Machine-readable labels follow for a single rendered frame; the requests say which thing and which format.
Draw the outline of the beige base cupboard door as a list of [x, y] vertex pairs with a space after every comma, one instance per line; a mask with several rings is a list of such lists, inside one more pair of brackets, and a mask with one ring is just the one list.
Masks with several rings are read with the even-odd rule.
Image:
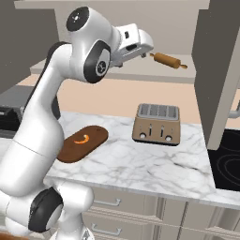
[[159, 227], [158, 240], [177, 240], [186, 203], [171, 199], [159, 199], [157, 217], [162, 225]]
[[240, 239], [240, 210], [189, 203], [183, 226], [192, 230]]

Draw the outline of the beige wall cabinet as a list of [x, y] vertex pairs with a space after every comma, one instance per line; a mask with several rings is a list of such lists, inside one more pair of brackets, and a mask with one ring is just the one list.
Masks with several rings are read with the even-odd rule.
[[135, 23], [154, 40], [154, 51], [178, 58], [186, 69], [173, 69], [155, 62], [152, 57], [137, 57], [122, 67], [108, 71], [109, 79], [193, 83], [196, 70], [192, 47], [199, 11], [209, 7], [210, 0], [17, 0], [17, 9], [52, 9], [58, 36], [69, 40], [66, 20], [78, 7], [89, 6], [114, 26]]

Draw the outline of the black hob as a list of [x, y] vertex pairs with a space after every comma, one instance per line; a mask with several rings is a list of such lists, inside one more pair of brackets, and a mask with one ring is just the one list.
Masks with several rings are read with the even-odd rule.
[[225, 129], [218, 150], [208, 150], [216, 188], [240, 192], [240, 129]]

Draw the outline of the beige drawer front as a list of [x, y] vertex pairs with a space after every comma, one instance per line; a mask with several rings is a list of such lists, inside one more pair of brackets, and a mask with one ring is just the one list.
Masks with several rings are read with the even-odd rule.
[[83, 214], [85, 225], [91, 230], [91, 224], [97, 224], [101, 230], [115, 232], [116, 228], [121, 228], [119, 236], [112, 236], [104, 233], [92, 231], [96, 239], [102, 240], [153, 240], [155, 226], [144, 224], [134, 220], [124, 220], [117, 217], [104, 217], [101, 215]]
[[154, 216], [158, 206], [158, 198], [127, 191], [94, 187], [95, 200], [114, 202], [121, 199], [119, 206], [108, 206], [94, 203], [95, 207], [102, 207], [114, 211], [127, 212], [130, 214]]

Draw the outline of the wooden rolling pin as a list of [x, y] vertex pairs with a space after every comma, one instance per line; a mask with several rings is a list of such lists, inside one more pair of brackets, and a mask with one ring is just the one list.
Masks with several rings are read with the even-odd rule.
[[151, 53], [151, 56], [154, 58], [154, 60], [160, 64], [163, 64], [165, 66], [171, 67], [171, 68], [183, 68], [187, 69], [187, 65], [183, 65], [181, 61], [177, 58], [171, 57], [169, 55], [157, 52], [157, 53]]

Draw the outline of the brown oval cutting board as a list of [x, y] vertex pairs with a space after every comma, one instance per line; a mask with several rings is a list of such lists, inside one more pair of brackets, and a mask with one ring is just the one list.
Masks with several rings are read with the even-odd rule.
[[[82, 141], [83, 135], [90, 137], [85, 144], [76, 144], [74, 141]], [[107, 141], [108, 131], [101, 126], [88, 126], [75, 132], [64, 140], [64, 145], [57, 159], [64, 163], [74, 163], [82, 160], [99, 146]]]

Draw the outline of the beige four-slot toaster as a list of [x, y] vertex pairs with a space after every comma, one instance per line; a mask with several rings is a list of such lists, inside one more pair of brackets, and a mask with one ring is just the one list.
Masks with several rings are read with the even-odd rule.
[[176, 146], [180, 143], [180, 112], [177, 106], [142, 103], [135, 116], [132, 139], [139, 143]]

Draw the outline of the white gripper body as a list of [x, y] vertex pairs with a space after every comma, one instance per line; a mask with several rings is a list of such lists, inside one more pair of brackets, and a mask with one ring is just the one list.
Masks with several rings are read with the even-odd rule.
[[115, 64], [125, 63], [149, 53], [154, 48], [153, 39], [142, 29], [120, 29], [121, 44], [115, 52]]

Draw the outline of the dark grey appliance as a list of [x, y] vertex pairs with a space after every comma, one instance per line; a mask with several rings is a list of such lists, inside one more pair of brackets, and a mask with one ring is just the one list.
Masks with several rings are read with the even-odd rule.
[[32, 90], [33, 86], [15, 85], [0, 95], [0, 138], [14, 137]]

